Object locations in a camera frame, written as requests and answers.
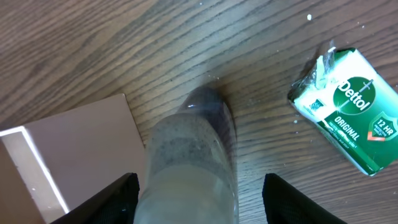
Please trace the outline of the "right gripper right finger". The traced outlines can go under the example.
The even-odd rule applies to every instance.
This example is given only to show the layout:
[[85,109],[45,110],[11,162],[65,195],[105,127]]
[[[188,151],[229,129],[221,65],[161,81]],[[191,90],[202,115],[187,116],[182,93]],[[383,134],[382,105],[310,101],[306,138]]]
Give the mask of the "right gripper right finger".
[[274,173],[265,175],[262,198],[268,224],[345,224]]

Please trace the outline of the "green Dettol soap bar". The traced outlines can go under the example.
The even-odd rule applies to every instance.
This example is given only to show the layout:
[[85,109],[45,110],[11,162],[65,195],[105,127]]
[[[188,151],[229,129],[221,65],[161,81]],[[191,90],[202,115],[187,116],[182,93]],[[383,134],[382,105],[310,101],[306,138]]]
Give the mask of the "green Dettol soap bar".
[[397,93],[358,49],[331,43],[287,98],[364,174],[397,159]]

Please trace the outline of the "clear bottle with dark liquid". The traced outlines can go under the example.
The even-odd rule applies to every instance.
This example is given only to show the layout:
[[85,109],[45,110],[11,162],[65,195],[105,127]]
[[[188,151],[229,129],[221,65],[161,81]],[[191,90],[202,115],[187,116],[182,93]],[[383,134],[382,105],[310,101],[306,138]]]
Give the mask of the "clear bottle with dark liquid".
[[216,90],[194,89],[152,128],[146,151],[134,223],[238,223],[236,133]]

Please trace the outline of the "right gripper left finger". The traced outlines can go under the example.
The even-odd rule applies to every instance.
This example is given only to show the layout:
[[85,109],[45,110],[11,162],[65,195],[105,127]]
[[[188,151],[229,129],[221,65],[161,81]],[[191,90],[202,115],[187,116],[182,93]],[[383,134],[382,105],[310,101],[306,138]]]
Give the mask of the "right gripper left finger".
[[137,174],[124,174],[52,224],[133,223],[139,191]]

